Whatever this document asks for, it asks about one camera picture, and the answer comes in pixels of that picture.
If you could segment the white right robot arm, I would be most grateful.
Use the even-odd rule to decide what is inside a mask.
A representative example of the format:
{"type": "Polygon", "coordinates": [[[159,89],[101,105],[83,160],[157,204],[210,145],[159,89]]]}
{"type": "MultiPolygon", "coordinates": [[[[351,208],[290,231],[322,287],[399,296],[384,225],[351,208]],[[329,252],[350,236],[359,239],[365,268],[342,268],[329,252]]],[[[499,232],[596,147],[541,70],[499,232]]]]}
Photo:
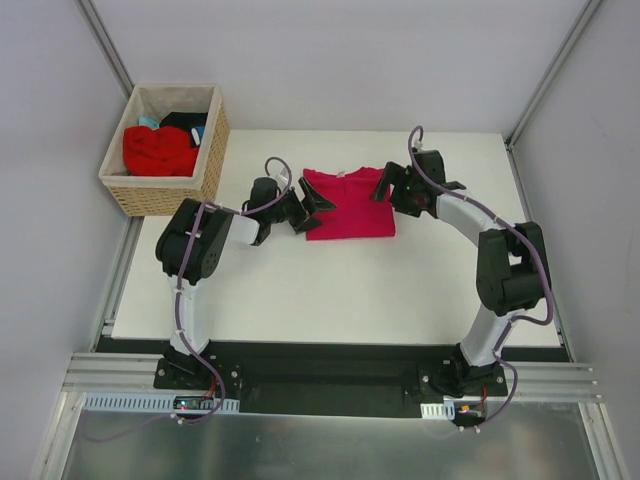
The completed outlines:
{"type": "Polygon", "coordinates": [[[449,362],[429,377],[434,390],[460,398],[498,374],[500,353],[514,324],[550,293],[544,237],[538,224],[511,225],[463,184],[448,182],[439,151],[413,147],[411,160],[408,166],[387,163],[371,199],[387,199],[395,212],[416,218],[426,212],[477,248],[479,310],[449,362]]]}

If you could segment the wicker basket with liner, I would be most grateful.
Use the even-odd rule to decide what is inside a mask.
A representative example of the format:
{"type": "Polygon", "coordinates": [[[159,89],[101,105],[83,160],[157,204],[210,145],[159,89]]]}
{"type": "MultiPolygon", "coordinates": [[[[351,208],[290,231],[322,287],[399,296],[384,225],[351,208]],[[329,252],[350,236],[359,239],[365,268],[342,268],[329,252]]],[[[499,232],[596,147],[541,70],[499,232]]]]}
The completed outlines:
{"type": "Polygon", "coordinates": [[[99,170],[99,179],[130,217],[172,215],[185,198],[213,200],[230,128],[222,92],[214,84],[137,84],[99,170]],[[171,112],[205,113],[204,135],[190,177],[131,175],[123,160],[124,132],[141,116],[160,120],[171,112]]]}

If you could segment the magenta pink t shirt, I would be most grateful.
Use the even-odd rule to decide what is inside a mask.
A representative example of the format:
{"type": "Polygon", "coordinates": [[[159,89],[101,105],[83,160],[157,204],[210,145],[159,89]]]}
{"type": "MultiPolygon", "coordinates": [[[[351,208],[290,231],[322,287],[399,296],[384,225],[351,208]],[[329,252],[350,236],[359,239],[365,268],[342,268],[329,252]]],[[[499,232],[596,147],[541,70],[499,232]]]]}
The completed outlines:
{"type": "Polygon", "coordinates": [[[328,241],[394,237],[396,225],[389,202],[371,199],[383,170],[361,167],[345,174],[328,174],[304,169],[303,177],[324,198],[336,205],[331,211],[318,212],[321,225],[306,233],[307,241],[328,241]]]}

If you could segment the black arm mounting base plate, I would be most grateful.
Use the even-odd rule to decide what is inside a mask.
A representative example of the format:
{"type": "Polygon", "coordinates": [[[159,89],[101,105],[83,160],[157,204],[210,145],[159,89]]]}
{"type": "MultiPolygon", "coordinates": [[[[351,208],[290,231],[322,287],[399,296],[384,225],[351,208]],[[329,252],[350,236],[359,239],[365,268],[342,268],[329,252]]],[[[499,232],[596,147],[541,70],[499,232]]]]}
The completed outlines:
{"type": "Polygon", "coordinates": [[[167,348],[153,382],[186,391],[213,384],[257,414],[416,418],[445,397],[507,395],[498,363],[468,367],[454,346],[212,341],[198,358],[167,348]]]}

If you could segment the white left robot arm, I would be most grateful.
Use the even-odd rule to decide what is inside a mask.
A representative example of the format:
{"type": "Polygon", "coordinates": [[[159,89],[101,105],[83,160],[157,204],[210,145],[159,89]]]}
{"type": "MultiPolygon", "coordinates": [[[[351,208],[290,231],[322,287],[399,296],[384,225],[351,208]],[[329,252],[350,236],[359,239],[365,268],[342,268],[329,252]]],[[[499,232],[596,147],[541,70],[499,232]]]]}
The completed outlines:
{"type": "Polygon", "coordinates": [[[319,213],[337,208],[309,181],[301,178],[298,184],[302,197],[291,184],[281,186],[274,178],[260,177],[238,212],[188,198],[162,232],[155,255],[173,296],[173,333],[164,359],[177,368],[177,377],[188,388],[204,387],[213,372],[203,357],[211,323],[207,314],[211,295],[205,288],[225,246],[231,242],[259,246],[270,235],[271,226],[279,223],[307,233],[322,225],[319,213]]]}

